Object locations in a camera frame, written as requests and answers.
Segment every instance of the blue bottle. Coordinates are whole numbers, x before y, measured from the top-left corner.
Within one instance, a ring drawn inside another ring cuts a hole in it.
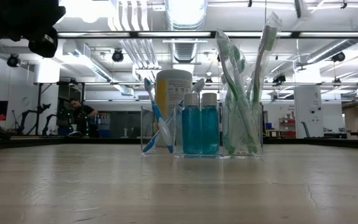
[[[201,154],[201,112],[197,93],[185,94],[182,111],[183,153]]]
[[[214,155],[219,151],[219,122],[216,93],[204,93],[201,100],[202,153]]]

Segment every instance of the bottle cap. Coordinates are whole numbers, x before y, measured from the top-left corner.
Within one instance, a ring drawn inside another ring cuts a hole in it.
[[[185,106],[198,106],[198,94],[186,93],[184,101],[185,101]]]
[[[203,106],[216,106],[216,93],[204,93],[201,104]]]

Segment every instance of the table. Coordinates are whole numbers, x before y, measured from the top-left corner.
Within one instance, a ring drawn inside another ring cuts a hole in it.
[[[358,149],[266,145],[263,159],[0,149],[0,223],[358,223]]]

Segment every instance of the ceiling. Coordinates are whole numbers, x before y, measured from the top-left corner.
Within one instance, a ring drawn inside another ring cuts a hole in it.
[[[348,2],[348,7],[340,9],[343,0],[306,0],[309,7],[309,15],[301,19],[296,18],[293,0],[268,0],[266,5],[264,0],[253,0],[252,7],[247,7],[248,1],[227,1],[227,0],[209,0],[206,12],[206,20],[204,30],[262,30],[265,18],[274,12],[282,20],[282,30],[307,30],[307,31],[358,31],[358,1]],[[59,32],[72,31],[110,31],[108,26],[108,16],[110,12],[107,10],[109,1],[93,1],[90,3],[92,7],[82,11],[70,11],[70,16],[65,17],[60,23],[55,25]],[[129,4],[129,21],[131,21],[131,2]],[[165,6],[163,0],[147,1],[147,21],[150,30],[167,30],[165,20]],[[91,14],[92,11],[100,16],[94,23],[87,23],[80,17],[82,14]],[[207,43],[199,44],[196,60],[193,62],[194,79],[207,77],[207,72],[212,73],[212,77],[218,77],[222,72],[216,60],[217,47],[215,40],[208,39]],[[332,39],[281,39],[276,43],[272,52],[272,56],[266,66],[266,71],[277,68],[286,60],[297,61],[298,55],[308,55],[315,52],[321,47],[331,43]],[[78,39],[75,40],[77,46],[86,44],[91,49],[91,57],[97,61],[103,68],[108,71],[116,81],[133,82],[132,74],[133,63],[124,51],[124,60],[116,63],[111,59],[115,48],[122,48],[117,39]],[[232,42],[243,51],[244,56],[252,66],[255,63],[259,39],[233,39]],[[10,40],[0,41],[3,49],[0,54],[11,52],[12,50],[21,50],[21,59],[29,61],[40,60],[38,55],[25,51],[27,48],[26,41],[12,42]],[[170,44],[164,44],[162,39],[154,39],[153,46],[156,52],[158,62],[162,69],[172,68],[172,58],[170,53]],[[339,76],[345,73],[358,70],[358,44],[343,51],[346,59],[343,62],[337,62],[335,69],[332,62],[322,61],[310,68],[320,71],[321,81],[331,82],[335,75]],[[64,57],[60,58],[62,64],[61,76],[71,76],[79,81],[94,82],[95,74],[86,66],[65,61]],[[288,82],[295,82],[294,70],[289,69],[285,72]],[[271,81],[276,75],[269,74],[267,80]],[[358,75],[346,82],[358,82]]]

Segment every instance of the toothbrush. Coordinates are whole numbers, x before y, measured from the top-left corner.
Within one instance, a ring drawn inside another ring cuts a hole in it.
[[[193,87],[191,87],[190,89],[190,93],[200,93],[205,85],[205,81],[204,78],[198,80]],[[183,100],[181,100],[181,102],[179,103],[180,107],[183,107]],[[169,116],[169,118],[167,119],[167,124],[170,125],[172,122],[172,118],[173,118],[173,113]],[[153,136],[153,138],[149,141],[149,143],[147,143],[147,145],[144,147],[143,152],[147,152],[150,149],[152,149],[155,146],[155,143],[159,141],[161,137],[160,131],[157,131],[157,133],[155,133],[155,135]]]
[[[152,94],[152,84],[151,84],[150,80],[148,80],[147,78],[144,78],[144,88],[149,93],[150,100],[152,102],[153,112],[154,112],[155,117],[158,122],[158,128],[162,134],[162,137],[164,138],[165,144],[167,145],[169,152],[173,153],[172,137],[169,132],[168,125],[164,121],[164,119],[161,115],[160,108],[158,107],[158,105],[156,104],[156,102],[154,100],[154,96]]]

